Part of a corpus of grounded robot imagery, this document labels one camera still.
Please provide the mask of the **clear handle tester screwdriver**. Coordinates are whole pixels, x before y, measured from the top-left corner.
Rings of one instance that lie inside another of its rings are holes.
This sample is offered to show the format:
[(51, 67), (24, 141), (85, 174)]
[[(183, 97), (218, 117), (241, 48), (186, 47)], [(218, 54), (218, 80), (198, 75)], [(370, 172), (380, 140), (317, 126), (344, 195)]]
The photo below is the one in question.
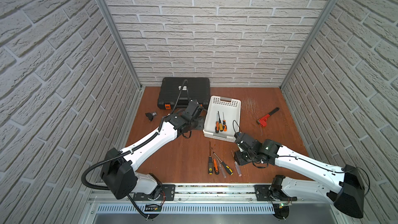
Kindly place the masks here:
[(238, 176), (241, 177), (241, 176), (242, 176), (242, 173), (241, 173), (239, 164), (238, 164), (238, 162), (236, 161), (235, 152), (234, 152), (234, 151), (231, 151), (231, 153), (232, 153), (232, 157), (233, 157), (233, 160), (234, 160), (234, 165), (235, 165), (235, 168), (236, 168), (236, 172), (237, 172)]

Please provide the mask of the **orange black screwdriver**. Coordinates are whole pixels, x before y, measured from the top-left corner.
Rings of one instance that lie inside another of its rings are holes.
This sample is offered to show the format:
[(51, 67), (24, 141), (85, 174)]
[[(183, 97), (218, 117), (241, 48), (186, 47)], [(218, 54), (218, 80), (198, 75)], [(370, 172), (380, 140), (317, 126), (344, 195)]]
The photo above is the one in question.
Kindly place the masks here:
[(228, 128), (224, 114), (223, 114), (222, 126), (223, 126), (223, 131), (227, 132)]
[(219, 133), (220, 128), (219, 128), (219, 122), (218, 122), (218, 117), (216, 117), (216, 127), (215, 127), (215, 133)]

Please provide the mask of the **clear handle small screwdriver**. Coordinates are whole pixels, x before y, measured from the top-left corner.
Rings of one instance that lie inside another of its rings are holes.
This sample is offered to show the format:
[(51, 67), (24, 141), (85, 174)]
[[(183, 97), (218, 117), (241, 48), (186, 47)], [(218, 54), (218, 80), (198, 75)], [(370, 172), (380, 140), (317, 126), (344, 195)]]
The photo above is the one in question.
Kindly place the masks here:
[(227, 178), (227, 174), (225, 172), (225, 169), (222, 167), (221, 162), (216, 158), (217, 164), (218, 164), (218, 169), (222, 173), (223, 178)]

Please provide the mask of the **black yellow long screwdriver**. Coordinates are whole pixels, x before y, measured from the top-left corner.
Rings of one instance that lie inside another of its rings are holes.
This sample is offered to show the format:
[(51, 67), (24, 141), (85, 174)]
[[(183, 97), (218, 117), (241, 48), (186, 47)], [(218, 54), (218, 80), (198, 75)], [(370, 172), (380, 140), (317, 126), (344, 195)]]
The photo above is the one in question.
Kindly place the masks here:
[(209, 143), (208, 174), (212, 175), (213, 172), (214, 172), (214, 164), (211, 156), (211, 143)]

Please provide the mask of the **yellow handle screwdriver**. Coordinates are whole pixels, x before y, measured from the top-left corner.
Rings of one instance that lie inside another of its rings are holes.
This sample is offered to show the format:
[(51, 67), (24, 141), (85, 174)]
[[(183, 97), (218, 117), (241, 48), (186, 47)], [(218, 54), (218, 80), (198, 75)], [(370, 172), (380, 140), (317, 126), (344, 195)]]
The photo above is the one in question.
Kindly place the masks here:
[(220, 114), (217, 112), (217, 117), (218, 117), (218, 130), (219, 132), (223, 132), (223, 124), (221, 122)]

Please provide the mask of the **orange handle screwdriver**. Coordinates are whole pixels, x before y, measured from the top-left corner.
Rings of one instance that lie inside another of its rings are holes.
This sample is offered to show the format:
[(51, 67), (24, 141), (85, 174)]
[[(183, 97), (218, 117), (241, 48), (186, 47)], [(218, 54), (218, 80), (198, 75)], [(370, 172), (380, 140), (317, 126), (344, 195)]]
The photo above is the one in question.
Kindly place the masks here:
[(218, 169), (218, 165), (217, 165), (217, 160), (216, 160), (216, 158), (214, 156), (213, 149), (211, 148), (210, 151), (211, 151), (211, 157), (212, 157), (212, 161), (213, 161), (213, 165), (214, 165), (214, 173), (216, 175), (219, 175), (219, 169)]

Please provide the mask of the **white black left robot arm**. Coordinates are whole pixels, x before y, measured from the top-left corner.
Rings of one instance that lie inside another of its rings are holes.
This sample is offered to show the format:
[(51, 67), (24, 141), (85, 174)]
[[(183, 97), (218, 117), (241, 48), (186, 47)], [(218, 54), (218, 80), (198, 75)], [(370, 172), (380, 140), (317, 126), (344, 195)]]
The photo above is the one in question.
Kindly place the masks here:
[[(103, 161), (86, 169), (81, 176), (82, 184), (91, 189), (111, 191), (118, 200), (131, 193), (148, 195), (156, 200), (161, 194), (162, 183), (153, 174), (142, 174), (137, 169), (167, 143), (180, 136), (187, 138), (185, 134), (193, 130), (202, 130), (205, 117), (201, 113), (204, 110), (196, 100), (191, 100), (185, 109), (164, 116), (159, 127), (144, 138), (121, 150), (112, 148)], [(87, 180), (87, 175), (98, 167), (105, 186)]]

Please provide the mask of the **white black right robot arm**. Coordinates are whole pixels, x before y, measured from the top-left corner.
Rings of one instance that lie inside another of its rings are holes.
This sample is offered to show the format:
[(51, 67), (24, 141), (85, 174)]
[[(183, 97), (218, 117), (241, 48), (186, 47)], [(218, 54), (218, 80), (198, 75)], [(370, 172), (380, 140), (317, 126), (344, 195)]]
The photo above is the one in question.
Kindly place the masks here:
[(310, 199), (333, 205), (350, 217), (364, 217), (364, 198), (370, 185), (364, 184), (360, 168), (323, 163), (270, 139), (261, 143), (246, 133), (237, 132), (234, 136), (239, 148), (234, 154), (238, 165), (252, 164), (258, 169), (272, 165), (308, 178), (298, 180), (276, 175), (265, 191), (267, 201)]

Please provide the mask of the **white perforated plastic bin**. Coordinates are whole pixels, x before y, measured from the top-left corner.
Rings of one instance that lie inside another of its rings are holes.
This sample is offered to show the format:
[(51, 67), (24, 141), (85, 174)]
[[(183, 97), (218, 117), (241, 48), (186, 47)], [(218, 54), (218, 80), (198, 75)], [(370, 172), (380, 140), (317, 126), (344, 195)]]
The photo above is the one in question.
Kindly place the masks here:
[(203, 133), (206, 138), (235, 142), (240, 122), (241, 101), (221, 96), (211, 96)]

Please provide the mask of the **black plastic tool case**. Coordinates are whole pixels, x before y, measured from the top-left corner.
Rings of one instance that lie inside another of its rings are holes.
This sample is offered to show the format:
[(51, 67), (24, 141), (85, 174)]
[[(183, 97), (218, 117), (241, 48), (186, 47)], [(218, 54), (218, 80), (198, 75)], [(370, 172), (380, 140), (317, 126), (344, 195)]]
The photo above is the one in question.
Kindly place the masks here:
[(206, 77), (163, 78), (157, 106), (161, 110), (185, 108), (191, 100), (197, 100), (206, 110), (210, 102), (210, 80)]

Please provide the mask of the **small black loose part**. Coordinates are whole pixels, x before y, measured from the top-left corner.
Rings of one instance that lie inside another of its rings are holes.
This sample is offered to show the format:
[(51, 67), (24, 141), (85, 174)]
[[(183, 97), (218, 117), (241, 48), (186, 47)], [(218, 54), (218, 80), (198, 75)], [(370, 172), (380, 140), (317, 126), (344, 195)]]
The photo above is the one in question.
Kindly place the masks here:
[(155, 116), (157, 116), (157, 113), (156, 112), (147, 112), (147, 113), (145, 113), (145, 116), (148, 118), (148, 120), (150, 122), (152, 122), (153, 119), (155, 118)]

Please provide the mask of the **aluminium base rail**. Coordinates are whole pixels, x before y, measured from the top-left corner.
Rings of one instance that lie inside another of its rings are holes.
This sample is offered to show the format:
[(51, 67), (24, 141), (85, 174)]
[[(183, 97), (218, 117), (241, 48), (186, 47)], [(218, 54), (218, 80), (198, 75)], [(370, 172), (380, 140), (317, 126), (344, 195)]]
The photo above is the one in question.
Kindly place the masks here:
[(299, 206), (325, 207), (339, 218), (342, 214), (334, 206), (320, 201), (317, 186), (310, 198), (276, 200), (268, 195), (268, 184), (164, 184), (161, 194), (150, 199), (143, 193), (132, 193), (117, 200), (111, 192), (93, 190), (85, 206), (81, 223), (91, 223), (99, 214), (287, 214)]

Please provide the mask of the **aluminium corner post left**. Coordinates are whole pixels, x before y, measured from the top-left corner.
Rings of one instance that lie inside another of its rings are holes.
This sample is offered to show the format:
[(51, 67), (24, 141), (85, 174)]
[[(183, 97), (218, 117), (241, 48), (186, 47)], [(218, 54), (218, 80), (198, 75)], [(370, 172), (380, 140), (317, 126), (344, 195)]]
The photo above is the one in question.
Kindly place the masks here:
[(109, 28), (109, 31), (114, 38), (114, 41), (121, 53), (121, 56), (127, 66), (127, 69), (129, 73), (131, 74), (133, 78), (133, 82), (136, 85), (138, 89), (142, 89), (142, 84), (140, 83), (140, 80), (138, 78), (138, 75), (134, 69), (134, 66), (130, 60), (129, 54), (127, 52), (127, 49), (125, 47), (125, 44), (123, 43), (122, 37), (120, 35), (120, 32), (118, 31), (117, 25), (113, 19), (113, 16), (110, 12), (110, 9), (106, 3), (106, 0), (95, 0), (97, 2), (97, 5), (103, 15), (103, 18)]

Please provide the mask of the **aluminium corner post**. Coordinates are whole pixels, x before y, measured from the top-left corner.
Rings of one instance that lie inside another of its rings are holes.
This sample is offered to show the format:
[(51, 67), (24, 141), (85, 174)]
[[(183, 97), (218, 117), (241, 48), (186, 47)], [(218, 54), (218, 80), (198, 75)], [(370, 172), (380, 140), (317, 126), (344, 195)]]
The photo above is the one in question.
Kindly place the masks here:
[(129, 54), (127, 52), (127, 49), (125, 47), (125, 44), (123, 43), (122, 37), (120, 35), (120, 32), (118, 31), (117, 25), (113, 19), (113, 16), (110, 12), (110, 9), (106, 3), (106, 0), (95, 0), (97, 2), (97, 5), (103, 15), (103, 18), (109, 28), (109, 31), (114, 38), (114, 41), (121, 53), (121, 56), (127, 66), (127, 69), (129, 73), (131, 74), (133, 78), (133, 82), (136, 85), (138, 89), (142, 89), (142, 84), (140, 83), (140, 80), (138, 78), (138, 75), (134, 69), (134, 66), (130, 60)]
[(309, 35), (307, 36), (305, 42), (303, 43), (302, 47), (300, 48), (296, 58), (294, 59), (288, 73), (286, 74), (284, 80), (282, 81), (282, 84), (280, 85), (280, 89), (283, 90), (286, 88), (289, 80), (294, 74), (295, 69), (298, 67), (299, 63), (303, 59), (305, 53), (307, 52), (308, 48), (312, 44), (312, 42), (315, 40), (317, 37), (319, 31), (322, 29), (324, 23), (327, 21), (331, 11), (335, 7), (336, 3), (338, 0), (327, 0), (323, 10), (321, 11), (318, 19), (316, 20), (314, 26), (312, 27), (311, 31), (309, 32)]

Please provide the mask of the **aluminium corner post right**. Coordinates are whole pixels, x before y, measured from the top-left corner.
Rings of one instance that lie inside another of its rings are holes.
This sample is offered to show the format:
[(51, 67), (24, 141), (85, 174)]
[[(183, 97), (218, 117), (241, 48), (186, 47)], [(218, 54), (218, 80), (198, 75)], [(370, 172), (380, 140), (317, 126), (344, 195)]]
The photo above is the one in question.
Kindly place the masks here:
[(303, 59), (305, 53), (307, 52), (308, 48), (312, 44), (312, 42), (315, 40), (317, 37), (319, 31), (322, 29), (324, 23), (327, 21), (331, 11), (335, 7), (336, 3), (338, 0), (327, 0), (323, 10), (321, 11), (318, 19), (316, 20), (314, 26), (312, 27), (311, 31), (309, 32), (309, 35), (307, 36), (305, 42), (303, 43), (302, 47), (300, 48), (296, 58), (294, 59), (288, 73), (286, 74), (284, 80), (282, 81), (282, 84), (280, 85), (280, 89), (283, 90), (286, 88), (289, 80), (294, 74), (295, 69), (298, 67), (299, 63)]

